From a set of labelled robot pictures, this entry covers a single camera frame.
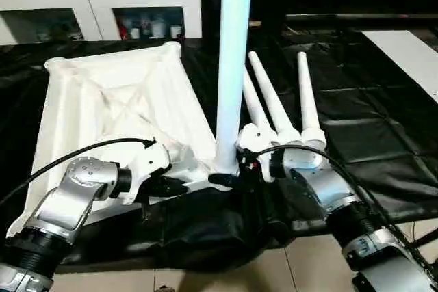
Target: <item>black wire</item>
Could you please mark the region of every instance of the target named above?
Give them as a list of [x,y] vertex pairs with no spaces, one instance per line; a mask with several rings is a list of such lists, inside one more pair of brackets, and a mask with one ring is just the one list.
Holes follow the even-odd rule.
[[377,200],[377,198],[374,196],[373,193],[371,193],[367,188],[364,186],[358,184],[356,182],[356,179],[352,176],[351,173],[347,171],[347,169],[344,168],[344,166],[338,162],[336,159],[332,158],[330,155],[326,154],[325,152],[318,150],[313,147],[304,146],[304,145],[295,145],[295,144],[288,144],[288,145],[278,145],[273,146],[270,148],[267,148],[265,150],[262,150],[260,152],[253,153],[254,158],[258,158],[260,155],[269,153],[269,152],[275,152],[276,150],[286,150],[286,149],[295,149],[295,150],[307,150],[309,152],[318,154],[325,159],[328,160],[328,162],[335,168],[335,171],[341,175],[342,178],[344,178],[350,186],[354,189],[354,191],[357,193],[357,195],[362,199],[364,203],[366,203],[371,209],[376,209],[378,214],[384,219],[386,223],[386,227],[394,234],[394,236],[404,244],[405,248],[411,253],[412,257],[427,271],[429,271],[429,274],[433,275],[433,268],[432,266],[424,259],[424,257],[420,254],[417,248],[414,248],[413,245],[408,241],[404,233],[398,228],[398,226],[394,223],[394,221],[389,216],[386,209],[380,204],[380,202]]
[[86,146],[84,148],[81,148],[79,150],[76,150],[75,152],[68,153],[67,155],[64,155],[63,157],[60,157],[59,159],[53,161],[52,163],[49,163],[48,165],[42,167],[38,171],[36,171],[34,174],[32,174],[28,179],[26,179],[24,182],[22,182],[20,185],[15,187],[12,191],[10,191],[4,198],[0,200],[0,207],[9,200],[16,192],[20,191],[21,189],[25,188],[30,184],[33,180],[37,179],[39,176],[44,174],[45,172],[49,171],[51,168],[57,166],[58,164],[67,161],[73,157],[76,157],[77,155],[80,155],[82,153],[85,153],[89,150],[94,150],[95,148],[99,148],[102,146],[110,145],[110,144],[117,144],[117,143],[126,143],[126,142],[138,142],[144,144],[145,147],[149,146],[151,144],[151,141],[149,140],[142,140],[140,138],[117,138],[114,140],[105,140],[104,142],[95,143],[93,145]]

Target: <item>white cone-shaped tube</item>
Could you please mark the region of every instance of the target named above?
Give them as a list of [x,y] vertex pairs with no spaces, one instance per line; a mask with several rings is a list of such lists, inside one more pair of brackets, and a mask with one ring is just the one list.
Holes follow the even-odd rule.
[[318,150],[324,150],[326,148],[326,138],[318,120],[307,56],[302,51],[298,53],[298,78],[300,84],[302,142]]
[[277,135],[275,131],[272,130],[272,127],[268,121],[268,118],[266,117],[263,107],[261,106],[259,97],[257,95],[257,92],[255,91],[253,82],[251,81],[247,70],[245,70],[244,77],[244,97],[246,107],[248,108],[249,115],[251,116],[251,121],[253,121],[253,124],[255,124],[257,128],[259,128],[261,131],[263,131],[265,135],[267,135],[268,138],[271,140],[271,142],[276,142],[278,139]]
[[274,87],[266,74],[265,68],[260,62],[256,52],[251,51],[248,54],[254,73],[259,83],[269,114],[271,115],[279,142],[282,144],[301,143],[300,133],[294,128],[287,116],[287,113],[281,104],[279,96],[276,94]]
[[237,174],[236,143],[245,72],[250,0],[222,0],[214,170]]

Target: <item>floor tile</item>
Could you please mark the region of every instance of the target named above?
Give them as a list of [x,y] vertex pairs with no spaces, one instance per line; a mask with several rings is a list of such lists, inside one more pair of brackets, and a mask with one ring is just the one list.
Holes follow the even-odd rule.
[[303,237],[286,248],[299,292],[351,292],[354,274],[331,235]]
[[296,292],[285,250],[267,250],[253,262],[223,274],[193,274],[161,269],[155,288],[177,292]]
[[55,275],[51,292],[153,292],[154,271]]
[[[430,220],[422,220],[415,224],[415,238],[430,233],[434,229],[438,228],[438,219],[430,219]],[[430,242],[420,248],[420,252],[423,257],[429,262],[432,263],[438,258],[438,240]]]

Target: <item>cabinet door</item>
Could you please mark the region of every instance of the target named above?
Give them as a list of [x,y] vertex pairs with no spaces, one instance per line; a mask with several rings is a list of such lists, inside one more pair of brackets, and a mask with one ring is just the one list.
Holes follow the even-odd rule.
[[102,40],[88,0],[0,0],[0,44]]
[[201,0],[90,0],[104,40],[201,37]]

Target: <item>tall white cylinder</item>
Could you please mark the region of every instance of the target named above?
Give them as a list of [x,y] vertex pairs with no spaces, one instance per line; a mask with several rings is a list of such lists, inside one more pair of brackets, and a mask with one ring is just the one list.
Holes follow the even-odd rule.
[[254,73],[259,83],[266,105],[268,106],[269,114],[275,125],[276,132],[279,136],[279,142],[282,144],[299,143],[301,142],[300,133],[294,128],[290,122],[287,113],[281,104],[279,96],[276,94],[274,86],[272,86],[268,75],[266,74],[263,64],[260,62],[256,52],[251,51],[248,54],[251,65],[254,68]]
[[236,141],[245,72],[250,0],[222,0],[218,117],[216,124],[217,172],[236,174]]
[[300,84],[302,140],[309,146],[324,150],[326,138],[318,120],[307,56],[302,51],[298,53],[298,79]]
[[251,121],[253,121],[258,129],[267,133],[271,139],[276,140],[276,133],[271,128],[247,70],[245,70],[244,77],[244,97]]

